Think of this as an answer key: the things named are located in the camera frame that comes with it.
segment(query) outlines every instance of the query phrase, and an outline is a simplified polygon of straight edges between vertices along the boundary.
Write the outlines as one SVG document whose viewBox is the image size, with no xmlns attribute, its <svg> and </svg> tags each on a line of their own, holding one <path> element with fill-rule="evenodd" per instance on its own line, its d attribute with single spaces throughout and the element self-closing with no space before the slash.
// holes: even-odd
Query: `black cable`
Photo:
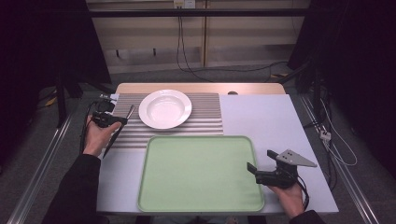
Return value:
<svg viewBox="0 0 396 224">
<path fill-rule="evenodd" d="M 183 48 L 183 55 L 184 55 L 184 60 L 186 62 L 186 65 L 188 67 L 189 70 L 185 70 L 180 66 L 179 60 L 178 60 L 178 53 L 179 53 L 179 49 L 180 49 L 180 40 L 182 43 L 182 48 Z M 223 68 L 205 68 L 205 69 L 197 69 L 197 70 L 192 70 L 190 68 L 190 65 L 188 63 L 187 60 L 187 56 L 186 56 L 186 50 L 185 50 L 185 45 L 184 45 L 184 35 L 183 35 L 183 20 L 181 19 L 181 17 L 178 17 L 178 41 L 177 41 L 177 66 L 178 68 L 183 71 L 183 72 L 188 72 L 188 73 L 192 73 L 195 77 L 198 77 L 195 73 L 197 72 L 206 72 L 206 71 L 225 71 L 225 72 L 254 72 L 254 71 L 260 71 L 266 68 L 270 69 L 270 74 L 268 76 L 268 78 L 264 81 L 267 82 L 270 78 L 271 78 L 271 67 L 280 63 L 288 63 L 288 62 L 275 62 L 275 63 L 271 63 L 270 65 L 266 65 L 264 67 L 260 67 L 260 68 L 253 68 L 253 69 L 246 69 L 246 70 L 238 70 L 238 69 L 223 69 Z M 208 81 L 208 82 L 213 82 L 212 80 L 208 80 L 206 78 L 203 77 L 198 77 L 204 81 Z"/>
<path fill-rule="evenodd" d="M 309 205 L 309 195 L 308 195 L 308 189 L 306 188 L 306 184 L 304 182 L 304 180 L 298 176 L 298 178 L 301 179 L 301 181 L 303 182 L 303 184 L 297 179 L 296 182 L 297 184 L 300 186 L 301 190 L 303 191 L 303 193 L 305 194 L 305 199 L 304 199 L 304 210 L 306 210 L 306 208 Z"/>
<path fill-rule="evenodd" d="M 178 50 L 180 48 L 180 38 L 181 38 L 181 43 L 182 43 L 182 48 L 183 48 L 183 55 L 184 55 L 184 60 L 186 62 L 187 67 L 189 68 L 188 71 L 184 70 L 181 68 L 180 63 L 178 62 Z M 198 77 L 190 68 L 189 66 L 189 62 L 187 61 L 187 56 L 186 56 L 186 50 L 184 48 L 184 35 L 183 35 L 183 20 L 181 19 L 181 17 L 178 17 L 178 41 L 177 41 L 177 65 L 178 68 L 183 71 L 183 72 L 189 72 L 192 73 L 195 77 Z M 203 78 L 203 77 L 198 77 L 199 79 L 203 80 L 203 81 L 207 81 L 207 82 L 213 82 L 212 80 Z"/>
<path fill-rule="evenodd" d="M 292 174 L 289 173 L 288 171 L 286 171 L 286 170 L 284 170 L 284 169 L 282 169 L 282 168 L 280 168 L 280 167 L 278 167 L 278 169 L 280 169 L 283 173 L 289 175 L 289 178 L 293 179 L 293 180 L 300 186 L 301 190 L 303 191 L 303 193 L 304 193 L 304 195 L 305 195 L 305 199 L 304 199 L 304 210 L 306 210 L 306 208 L 307 208 L 308 205 L 309 205 L 309 194 L 308 194 L 308 189 L 307 189 L 307 187 L 306 187 L 306 184 L 305 184 L 304 180 L 303 180 L 299 175 L 297 175 L 297 177 L 294 177 L 294 175 L 292 175 Z"/>
<path fill-rule="evenodd" d="M 325 104 L 326 107 L 329 107 L 329 104 L 330 104 L 330 102 L 328 100 L 329 92 L 327 91 L 327 89 L 324 89 L 324 96 L 322 97 L 321 95 L 322 95 L 322 93 L 320 93 L 320 98 L 323 99 L 323 102 L 326 102 L 326 104 Z M 321 106 L 321 109 L 319 111 L 319 118 L 315 118 L 315 120 L 313 120 L 312 122 L 309 122 L 309 123 L 303 125 L 303 128 L 306 129 L 306 128 L 320 125 L 321 123 L 323 123 L 326 120 L 326 118 L 327 118 L 327 116 L 324 111 L 324 108 L 323 108 L 323 106 Z"/>
<path fill-rule="evenodd" d="M 330 107 L 330 100 L 331 100 L 331 97 L 330 97 L 330 94 L 328 93 L 327 101 L 326 101 L 326 107 L 327 107 L 327 111 L 329 113 L 329 124 L 328 124 L 329 133 L 332 132 L 332 125 L 331 125 L 331 122 L 332 122 L 332 108 Z M 332 139 L 329 141 L 329 149 L 331 149 L 331 148 L 332 148 Z M 335 164 L 334 164 L 334 162 L 332 161 L 332 158 L 331 158 L 330 151 L 328 151 L 327 154 L 328 154 L 328 167 L 329 167 L 329 170 L 331 170 L 331 168 L 333 168 L 333 170 L 334 170 L 334 183 L 333 183 L 333 186 L 331 186 L 331 185 L 329 186 L 330 191 L 333 191 L 335 189 L 335 187 L 337 186 L 338 176 L 337 176 L 337 170 L 335 169 Z"/>
<path fill-rule="evenodd" d="M 86 137 L 86 134 L 87 134 L 87 128 L 88 128 L 88 125 L 89 125 L 90 122 L 91 122 L 91 120 L 90 120 L 90 121 L 87 123 L 87 119 L 88 119 L 88 116 L 90 115 L 90 111 L 91 111 L 92 106 L 93 106 L 93 105 L 96 105 L 97 103 L 98 103 L 97 101 L 94 101 L 94 102 L 90 103 L 90 104 L 88 105 L 87 112 L 85 113 L 84 121 L 83 121 L 83 125 L 82 125 L 82 130 L 81 130 L 81 136 L 79 137 L 79 138 L 80 138 L 80 139 L 79 139 L 79 153 L 80 153 L 80 154 L 82 154 L 82 151 L 84 150 L 84 147 L 85 147 L 85 137 Z"/>
<path fill-rule="evenodd" d="M 330 110 L 330 98 L 328 97 L 327 101 L 323 101 L 323 102 L 325 102 L 325 106 L 328 107 L 327 110 L 329 111 L 329 117 L 328 117 L 329 124 L 327 126 L 327 130 L 328 130 L 329 133 L 331 133 L 332 132 L 332 125 L 330 123 L 332 122 L 332 113 L 331 113 L 331 110 Z M 331 149 L 331 148 L 332 148 L 332 139 L 329 140 L 329 149 Z M 328 165 L 329 173 L 330 173 L 330 175 L 329 175 L 329 188 L 331 187 L 331 183 L 332 183 L 332 167 L 331 167 L 332 164 L 331 164 L 331 160 L 332 160 L 332 158 L 331 158 L 331 155 L 330 155 L 330 151 L 328 151 L 327 152 L 327 165 Z"/>
</svg>

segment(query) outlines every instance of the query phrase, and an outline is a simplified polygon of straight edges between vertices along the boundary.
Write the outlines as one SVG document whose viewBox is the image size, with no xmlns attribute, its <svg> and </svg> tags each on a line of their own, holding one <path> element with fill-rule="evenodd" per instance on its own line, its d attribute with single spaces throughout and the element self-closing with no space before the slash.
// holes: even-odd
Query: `metal rail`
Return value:
<svg viewBox="0 0 396 224">
<path fill-rule="evenodd" d="M 321 15 L 332 12 L 329 9 L 313 8 L 252 8 L 252 9 L 93 9 L 57 10 L 39 9 L 36 14 L 46 14 L 57 17 L 303 17 Z"/>
<path fill-rule="evenodd" d="M 7 224 L 22 224 L 25 221 L 25 219 L 33 205 L 33 202 L 35 201 L 35 196 L 37 195 L 38 191 L 40 190 L 41 185 L 42 185 L 44 178 L 46 176 L 46 173 L 47 173 L 48 169 L 50 168 L 53 158 L 55 157 L 56 151 L 57 151 L 58 147 L 60 146 L 60 144 L 62 143 L 62 140 L 64 139 L 64 135 L 66 134 L 67 129 L 69 128 L 71 117 L 74 114 L 74 112 L 76 111 L 76 109 L 77 109 L 77 106 L 75 106 L 75 109 L 72 110 L 72 112 L 66 118 L 62 127 L 59 129 L 56 129 L 55 134 L 52 137 L 52 140 L 49 143 L 49 146 L 47 147 L 47 150 L 46 150 L 46 153 L 44 154 L 43 159 L 41 160 L 40 164 L 38 165 L 38 168 L 35 170 L 35 174 L 33 175 L 32 179 L 29 182 L 29 185 L 27 186 L 27 188 L 25 189 L 24 193 L 22 194 L 20 200 L 18 201 Z"/>
<path fill-rule="evenodd" d="M 305 107 L 306 113 L 308 114 L 309 118 L 311 118 L 311 121 L 315 121 L 315 115 L 312 110 L 313 106 L 312 106 L 311 101 L 307 97 L 305 97 L 305 98 L 303 96 L 300 96 L 300 97 L 301 97 L 301 101 L 303 102 L 303 105 Z M 326 130 L 324 125 L 321 125 L 320 127 L 317 125 L 316 130 L 318 133 L 319 133 L 318 128 L 320 128 L 322 130 Z M 337 154 L 338 157 L 341 157 L 341 155 L 335 145 L 333 145 L 332 150 L 334 153 Z M 349 192 L 349 195 L 351 196 L 357 209 L 361 213 L 361 217 L 363 218 L 364 223 L 378 224 L 379 221 L 375 216 L 372 206 L 370 205 L 370 203 L 367 200 L 366 196 L 364 195 L 363 191 L 359 187 L 359 185 L 356 182 L 355 178 L 353 177 L 352 173 L 349 172 L 348 167 L 346 165 L 340 163 L 334 157 L 331 157 L 331 158 L 335 165 L 335 168 L 337 169 L 338 174 L 343 179 L 343 182 L 346 186 L 346 190 Z"/>
</svg>

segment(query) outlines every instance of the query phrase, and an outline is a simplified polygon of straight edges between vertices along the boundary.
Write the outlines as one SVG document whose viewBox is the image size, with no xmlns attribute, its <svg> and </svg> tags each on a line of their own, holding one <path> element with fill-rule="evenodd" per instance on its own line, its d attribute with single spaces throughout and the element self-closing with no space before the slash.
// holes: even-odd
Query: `cable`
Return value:
<svg viewBox="0 0 396 224">
<path fill-rule="evenodd" d="M 324 146 L 326 147 L 326 149 L 327 149 L 329 152 L 331 152 L 331 153 L 334 155 L 334 157 L 335 157 L 338 161 L 340 161 L 342 164 L 348 165 L 348 166 L 356 165 L 356 164 L 358 163 L 358 158 L 356 157 L 355 152 L 352 150 L 352 148 L 349 146 L 349 144 L 344 140 L 344 138 L 337 132 L 337 130 L 335 130 L 334 126 L 332 125 L 332 121 L 331 121 L 331 119 L 330 119 L 329 112 L 327 111 L 326 106 L 325 106 L 325 104 L 323 103 L 323 100 L 320 99 L 320 101 L 321 101 L 322 104 L 323 104 L 323 108 L 324 108 L 324 110 L 325 110 L 325 112 L 326 112 L 328 121 L 329 121 L 329 123 L 330 123 L 332 129 L 333 129 L 334 132 L 338 135 L 338 137 L 340 137 L 340 139 L 346 144 L 347 148 L 350 150 L 350 152 L 352 153 L 353 157 L 355 158 L 355 161 L 354 161 L 353 163 L 347 163 L 347 162 L 345 162 L 341 157 L 338 157 L 337 155 L 335 155 L 335 153 L 334 153 L 334 152 L 332 151 L 332 149 L 331 149 L 331 145 L 333 145 L 333 144 L 332 144 L 332 143 L 329 143 L 329 140 L 322 139 L 323 145 L 324 145 Z"/>
<path fill-rule="evenodd" d="M 79 137 L 80 138 L 80 140 L 79 140 L 79 153 L 80 154 L 82 154 L 82 151 L 84 150 L 84 147 L 85 147 L 85 135 L 87 134 L 88 125 L 91 123 L 91 120 L 87 123 L 87 119 L 88 119 L 88 116 L 90 114 L 92 106 L 96 105 L 97 103 L 98 103 L 97 101 L 94 101 L 94 102 L 90 103 L 88 105 L 87 112 L 85 113 L 84 121 L 83 121 L 83 125 L 82 125 L 82 130 L 81 130 L 81 136 Z"/>
<path fill-rule="evenodd" d="M 178 60 L 178 54 L 179 54 L 179 49 L 180 49 L 180 40 L 181 40 L 181 45 L 182 45 L 182 49 L 183 49 L 183 55 L 184 55 L 184 60 L 186 62 L 186 65 L 188 67 L 188 70 L 183 69 L 180 66 L 179 60 Z M 271 63 L 270 65 L 266 65 L 264 67 L 260 67 L 260 68 L 253 68 L 253 69 L 246 69 L 246 70 L 238 70 L 238 69 L 223 69 L 223 68 L 205 68 L 205 69 L 196 69 L 196 70 L 192 70 L 190 68 L 190 65 L 187 61 L 187 56 L 186 56 L 186 50 L 185 50 L 185 45 L 184 45 L 184 35 L 183 35 L 183 20 L 181 19 L 181 17 L 178 17 L 178 41 L 177 41 L 177 66 L 178 68 L 183 71 L 183 72 L 188 72 L 188 73 L 192 73 L 195 77 L 198 77 L 195 73 L 197 72 L 206 72 L 206 71 L 225 71 L 225 72 L 254 72 L 254 71 L 260 71 L 266 68 L 270 69 L 270 74 L 268 76 L 268 78 L 264 81 L 267 82 L 270 78 L 271 78 L 271 67 L 277 64 L 281 64 L 281 63 L 288 63 L 288 62 L 275 62 L 275 63 Z M 213 82 L 212 80 L 203 78 L 203 77 L 198 77 L 204 81 L 208 81 L 208 82 Z"/>
<path fill-rule="evenodd" d="M 183 48 L 183 55 L 184 55 L 184 60 L 186 62 L 187 67 L 189 68 L 189 71 L 186 71 L 184 69 L 181 68 L 180 63 L 178 62 L 178 50 L 180 48 L 180 38 L 181 38 L 181 43 L 182 43 L 182 48 Z M 198 77 L 197 75 L 195 75 L 195 73 L 191 70 L 190 66 L 189 66 L 189 62 L 187 61 L 187 56 L 186 56 L 186 50 L 184 49 L 184 35 L 183 35 L 183 20 L 181 19 L 181 17 L 178 17 L 178 41 L 177 41 L 177 65 L 178 68 L 180 68 L 181 71 L 183 72 L 190 72 L 192 73 L 195 77 Z M 203 78 L 203 77 L 198 77 L 199 79 L 203 80 L 203 81 L 208 81 L 208 82 L 213 82 L 212 80 Z"/>
<path fill-rule="evenodd" d="M 304 180 L 298 176 L 299 179 L 301 179 L 301 181 L 303 182 L 303 184 L 297 179 L 296 182 L 297 184 L 300 186 L 300 188 L 303 190 L 303 193 L 305 194 L 305 199 L 304 199 L 304 210 L 306 210 L 306 208 L 309 205 L 309 195 L 308 195 L 308 189 L 306 188 L 306 184 L 304 182 Z"/>
<path fill-rule="evenodd" d="M 327 153 L 327 155 L 328 155 L 327 163 L 328 163 L 328 166 L 329 166 L 330 174 L 332 172 L 332 168 L 334 170 L 334 182 L 333 182 L 333 184 L 332 184 L 332 178 L 330 178 L 330 181 L 329 181 L 330 191 L 333 191 L 335 189 L 335 187 L 337 186 L 337 183 L 338 183 L 338 175 L 337 175 L 337 170 L 335 169 L 335 164 L 332 161 L 332 158 L 330 157 L 330 153 Z"/>
<path fill-rule="evenodd" d="M 325 88 L 321 89 L 321 90 L 322 91 L 324 90 L 324 96 L 323 97 L 320 96 L 320 98 L 324 98 L 325 101 L 327 102 L 326 106 L 330 108 L 330 96 L 329 96 L 330 94 L 327 91 L 327 89 L 325 89 Z M 319 124 L 323 123 L 326 120 L 326 118 L 327 118 L 326 114 L 323 112 L 323 108 L 321 108 L 319 111 L 318 118 L 314 118 L 314 120 L 312 122 L 305 124 L 303 126 L 303 128 L 306 129 L 306 128 L 318 126 Z"/>
</svg>

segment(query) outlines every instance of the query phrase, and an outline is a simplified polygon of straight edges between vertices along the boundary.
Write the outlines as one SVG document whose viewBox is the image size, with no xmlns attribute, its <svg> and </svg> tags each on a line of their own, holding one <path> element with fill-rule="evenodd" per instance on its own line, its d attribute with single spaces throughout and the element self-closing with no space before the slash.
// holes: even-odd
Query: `person's right hand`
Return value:
<svg viewBox="0 0 396 224">
<path fill-rule="evenodd" d="M 92 116 L 88 116 L 87 119 L 86 145 L 82 153 L 98 157 L 102 152 L 102 148 L 107 146 L 111 134 L 121 126 L 121 123 L 115 122 L 107 128 L 100 128 L 95 122 L 91 121 L 91 118 Z"/>
<path fill-rule="evenodd" d="M 292 219 L 304 212 L 303 193 L 298 184 L 294 184 L 289 189 L 268 186 L 280 200 L 286 215 Z"/>
</svg>

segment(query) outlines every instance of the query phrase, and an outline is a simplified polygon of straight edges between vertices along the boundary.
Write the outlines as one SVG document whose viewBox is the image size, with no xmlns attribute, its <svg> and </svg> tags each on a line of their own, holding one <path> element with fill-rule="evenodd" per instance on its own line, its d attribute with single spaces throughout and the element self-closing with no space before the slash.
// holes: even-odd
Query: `electrical outlet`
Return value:
<svg viewBox="0 0 396 224">
<path fill-rule="evenodd" d="M 184 8 L 195 8 L 195 0 L 184 0 Z"/>
<path fill-rule="evenodd" d="M 184 0 L 174 0 L 174 8 L 184 8 Z"/>
</svg>

